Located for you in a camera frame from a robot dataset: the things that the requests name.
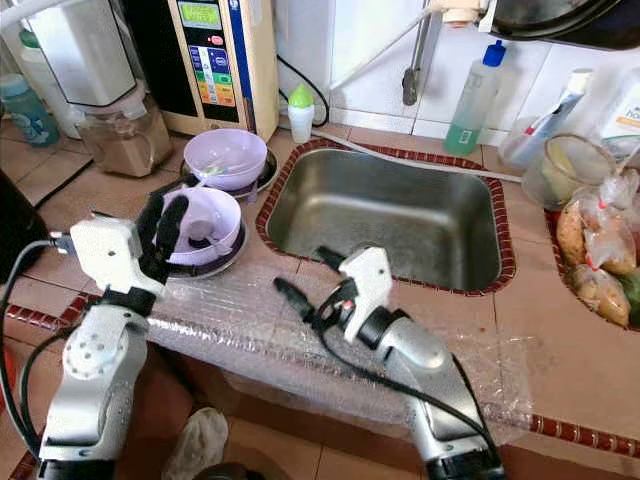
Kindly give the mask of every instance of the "sink basin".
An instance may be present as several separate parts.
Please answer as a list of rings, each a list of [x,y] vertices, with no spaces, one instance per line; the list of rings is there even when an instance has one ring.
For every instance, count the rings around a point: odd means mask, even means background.
[[[290,163],[264,230],[276,249],[315,258],[320,245],[344,254],[382,246],[395,277],[457,291],[486,291],[500,277],[492,190],[482,179],[333,148]]]

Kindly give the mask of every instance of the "green cap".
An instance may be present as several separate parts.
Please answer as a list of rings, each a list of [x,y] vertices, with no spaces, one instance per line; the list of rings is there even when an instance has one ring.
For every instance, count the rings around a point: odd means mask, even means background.
[[[30,32],[26,28],[23,28],[20,31],[20,41],[25,47],[28,48],[40,48],[40,44],[38,43],[38,39],[36,38],[33,32]]]
[[[299,84],[291,95],[289,105],[292,107],[306,108],[313,105],[313,95],[304,83]]]

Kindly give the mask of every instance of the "bubble wrap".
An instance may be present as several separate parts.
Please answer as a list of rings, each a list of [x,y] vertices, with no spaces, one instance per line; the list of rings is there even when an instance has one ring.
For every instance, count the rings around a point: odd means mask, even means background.
[[[315,333],[289,308],[272,286],[282,276],[307,292],[319,304],[336,285],[338,276],[326,278],[282,271],[278,267],[240,261],[228,271],[203,280],[172,279],[167,298],[156,303],[149,318],[149,338],[170,349],[217,365],[233,374],[262,382],[296,398],[288,406],[318,411],[358,424],[407,427],[409,412],[403,397],[355,376],[332,359]],[[402,305],[391,305],[401,308]],[[527,385],[525,343],[530,339],[500,341],[497,334],[469,333],[460,322],[438,319],[411,310],[418,320],[442,337],[461,361],[497,443],[506,443],[527,429],[531,400]],[[383,373],[370,350],[349,345],[332,329],[330,344],[354,363]],[[508,342],[510,347],[500,348]],[[502,378],[519,380],[504,388]],[[246,391],[247,384],[231,382]],[[256,396],[263,392],[246,391]]]

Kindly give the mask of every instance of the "countertop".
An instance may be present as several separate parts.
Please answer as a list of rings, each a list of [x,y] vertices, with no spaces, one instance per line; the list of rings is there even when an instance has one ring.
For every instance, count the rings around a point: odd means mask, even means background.
[[[42,195],[41,185],[55,176],[51,172],[76,168],[90,158],[82,144],[71,140],[34,151],[16,141],[16,132],[6,125],[4,122],[0,131],[0,167],[32,201]],[[341,125],[328,125],[325,130],[356,143],[443,153],[439,141],[424,137]],[[95,166],[85,171],[41,209],[49,228],[68,229],[85,218],[90,208],[135,217],[148,192],[178,176],[187,139],[174,137],[172,141],[172,157],[143,179],[103,174]],[[290,134],[283,130],[269,141],[279,166],[294,147]],[[495,148],[482,146],[468,158],[489,170],[502,170]],[[499,395],[504,405],[530,407],[537,415],[581,429],[640,439],[640,416],[634,408],[640,398],[640,376],[634,362],[640,350],[640,333],[606,323],[575,298],[558,275],[542,209],[527,200],[518,185],[503,182],[502,186],[516,256],[515,278],[501,290],[481,297],[398,283],[392,303],[425,326],[445,332],[451,348],[464,350],[463,358],[466,355],[470,363],[476,363],[470,372],[474,385],[491,383],[491,395]],[[267,194],[268,189],[256,203],[243,204],[250,240],[231,270],[246,269],[247,275],[253,272],[259,278],[282,274],[298,279],[312,289],[312,300],[320,300],[337,278],[317,263],[276,254],[257,235],[255,217]],[[60,316],[78,292],[99,293],[74,259],[47,252],[18,282],[12,303]],[[275,319],[271,335],[277,335],[282,325],[289,328],[280,318],[287,316],[286,309],[278,310],[278,305],[269,307]],[[40,335],[15,321],[9,322],[7,329],[16,338]],[[152,340],[175,346],[180,335],[152,322]],[[184,345],[184,353],[209,358],[210,352],[190,351],[191,344]],[[557,436],[567,434],[562,426],[558,428]],[[580,435],[575,428],[572,432]]]

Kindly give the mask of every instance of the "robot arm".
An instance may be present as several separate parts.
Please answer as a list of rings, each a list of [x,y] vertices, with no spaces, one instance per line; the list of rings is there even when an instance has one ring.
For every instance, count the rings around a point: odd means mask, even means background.
[[[71,228],[83,270],[105,293],[65,344],[62,382],[49,408],[38,478],[113,477],[136,378],[147,356],[146,317],[164,294],[166,260],[187,206],[185,197],[177,197],[161,216],[162,199],[153,197],[138,225],[96,217]]]
[[[372,247],[347,259],[324,248],[318,253],[345,277],[318,311],[286,280],[277,278],[274,284],[321,337],[328,326],[338,325],[348,342],[359,339],[384,365],[389,379],[385,384],[402,387],[411,410],[413,440],[429,478],[506,478],[471,386],[455,357],[442,340],[406,313],[387,310],[392,278],[385,250]],[[443,408],[461,415],[453,416]]]

